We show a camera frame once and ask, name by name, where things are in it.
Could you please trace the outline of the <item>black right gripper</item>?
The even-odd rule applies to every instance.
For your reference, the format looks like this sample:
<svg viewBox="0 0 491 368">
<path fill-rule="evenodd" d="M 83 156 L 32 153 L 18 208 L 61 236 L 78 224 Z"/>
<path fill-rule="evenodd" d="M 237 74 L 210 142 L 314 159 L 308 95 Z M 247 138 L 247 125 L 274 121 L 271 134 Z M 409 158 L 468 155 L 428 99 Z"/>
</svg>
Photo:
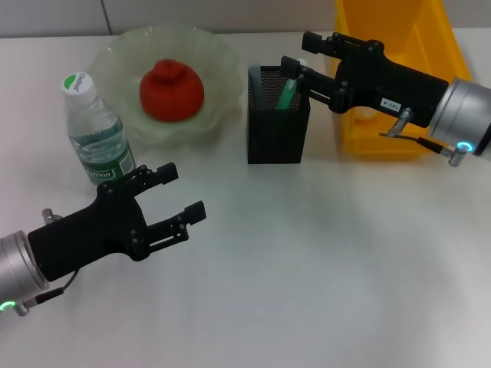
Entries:
<svg viewBox="0 0 491 368">
<path fill-rule="evenodd" d="M 446 80 L 391 61 L 380 41 L 362 41 L 338 32 L 324 39 L 306 31 L 302 49 L 340 59 L 334 79 L 288 56 L 281 59 L 281 74 L 298 80 L 303 94 L 335 113 L 370 107 L 398 117 L 409 108 L 413 114 L 410 122 L 426 128 L 449 87 Z"/>
</svg>

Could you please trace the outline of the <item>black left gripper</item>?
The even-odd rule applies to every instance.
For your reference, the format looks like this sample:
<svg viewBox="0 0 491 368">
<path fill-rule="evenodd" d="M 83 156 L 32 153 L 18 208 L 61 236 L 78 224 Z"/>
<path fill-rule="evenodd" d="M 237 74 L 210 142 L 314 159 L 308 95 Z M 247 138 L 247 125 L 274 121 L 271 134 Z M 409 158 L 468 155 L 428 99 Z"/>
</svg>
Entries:
<svg viewBox="0 0 491 368">
<path fill-rule="evenodd" d="M 77 269 L 114 253 L 134 261 L 186 242 L 187 227 L 206 219 L 202 201 L 181 213 L 147 226 L 135 196 L 179 178 L 176 165 L 167 163 L 156 171 L 138 166 L 112 186 L 97 189 L 86 208 L 28 233 L 28 241 L 41 273 L 55 281 Z"/>
</svg>

